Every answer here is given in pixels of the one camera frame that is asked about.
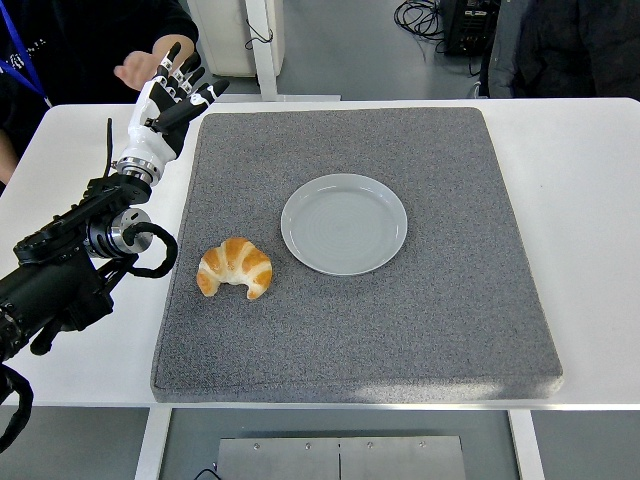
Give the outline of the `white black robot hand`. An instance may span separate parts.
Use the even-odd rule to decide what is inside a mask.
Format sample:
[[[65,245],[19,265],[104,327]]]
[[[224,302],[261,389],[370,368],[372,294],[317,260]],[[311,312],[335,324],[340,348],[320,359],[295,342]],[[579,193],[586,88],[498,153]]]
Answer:
[[[193,52],[179,62],[181,50],[181,43],[174,42],[142,86],[128,125],[128,145],[115,164],[118,172],[159,178],[180,155],[190,122],[228,88],[226,80],[198,85],[204,74],[199,55]]]

